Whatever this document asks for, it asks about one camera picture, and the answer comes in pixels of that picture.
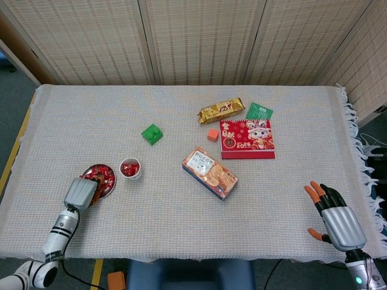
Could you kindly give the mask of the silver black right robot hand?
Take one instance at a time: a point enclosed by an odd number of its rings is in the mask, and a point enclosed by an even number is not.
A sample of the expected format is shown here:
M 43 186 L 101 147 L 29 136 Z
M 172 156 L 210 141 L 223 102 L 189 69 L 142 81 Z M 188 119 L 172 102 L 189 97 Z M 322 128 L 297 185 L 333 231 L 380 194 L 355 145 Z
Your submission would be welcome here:
M 367 242 L 365 233 L 341 194 L 336 189 L 315 181 L 311 181 L 304 189 L 313 201 L 327 231 L 323 234 L 309 228 L 308 233 L 316 240 L 332 244 L 341 252 L 361 250 Z

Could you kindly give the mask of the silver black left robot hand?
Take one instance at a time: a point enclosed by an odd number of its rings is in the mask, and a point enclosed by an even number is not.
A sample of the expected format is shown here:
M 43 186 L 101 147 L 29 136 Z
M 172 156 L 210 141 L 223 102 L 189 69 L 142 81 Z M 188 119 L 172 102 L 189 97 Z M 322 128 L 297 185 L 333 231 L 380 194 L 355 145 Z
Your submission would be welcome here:
M 99 187 L 99 182 L 90 179 L 75 178 L 64 198 L 64 205 L 68 208 L 76 208 L 79 211 L 86 210 Z

